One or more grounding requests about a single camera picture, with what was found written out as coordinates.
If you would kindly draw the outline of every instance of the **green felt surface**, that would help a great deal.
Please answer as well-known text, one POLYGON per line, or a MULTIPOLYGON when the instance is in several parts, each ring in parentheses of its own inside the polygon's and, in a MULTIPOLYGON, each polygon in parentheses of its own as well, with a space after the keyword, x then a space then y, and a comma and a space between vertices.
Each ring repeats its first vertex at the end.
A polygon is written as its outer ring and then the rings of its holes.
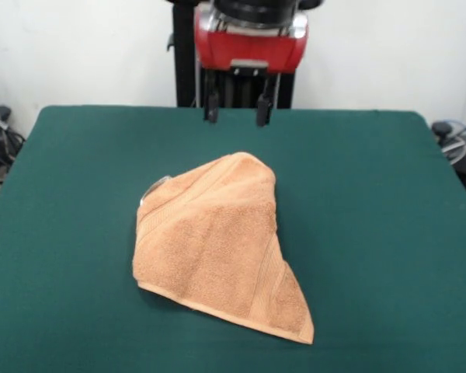
POLYGON ((466 371, 466 194, 414 113, 45 109, 0 194, 0 372, 466 371), (277 176, 305 346, 131 276, 143 192, 251 152, 277 176))

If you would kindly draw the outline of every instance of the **terry cloth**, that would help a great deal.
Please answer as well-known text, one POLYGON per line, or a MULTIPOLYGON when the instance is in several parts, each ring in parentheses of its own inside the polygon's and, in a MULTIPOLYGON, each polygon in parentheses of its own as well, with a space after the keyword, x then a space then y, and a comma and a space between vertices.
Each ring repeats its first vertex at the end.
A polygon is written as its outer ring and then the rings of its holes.
POLYGON ((275 176, 247 153, 164 178, 137 213, 138 286, 300 343, 314 326, 276 235, 275 176))

